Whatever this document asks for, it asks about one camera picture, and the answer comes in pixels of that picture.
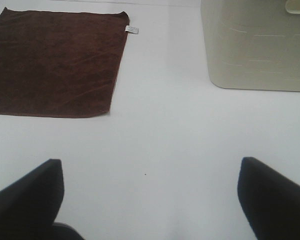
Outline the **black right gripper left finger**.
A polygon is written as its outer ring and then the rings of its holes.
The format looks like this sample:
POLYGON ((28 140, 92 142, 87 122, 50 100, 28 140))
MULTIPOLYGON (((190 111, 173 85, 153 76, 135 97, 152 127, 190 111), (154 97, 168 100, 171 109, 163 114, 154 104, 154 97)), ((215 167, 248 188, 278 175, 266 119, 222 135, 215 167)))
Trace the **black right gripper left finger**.
POLYGON ((65 193, 62 162, 49 159, 0 191, 0 240, 81 240, 56 222, 65 193))

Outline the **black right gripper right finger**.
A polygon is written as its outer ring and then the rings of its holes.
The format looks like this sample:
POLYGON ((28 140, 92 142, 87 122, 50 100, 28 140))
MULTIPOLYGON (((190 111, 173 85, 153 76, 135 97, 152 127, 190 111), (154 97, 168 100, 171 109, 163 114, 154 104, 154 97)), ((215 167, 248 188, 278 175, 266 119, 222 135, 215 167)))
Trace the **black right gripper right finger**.
POLYGON ((237 195, 258 240, 300 240, 300 185, 260 160, 244 157, 237 195))

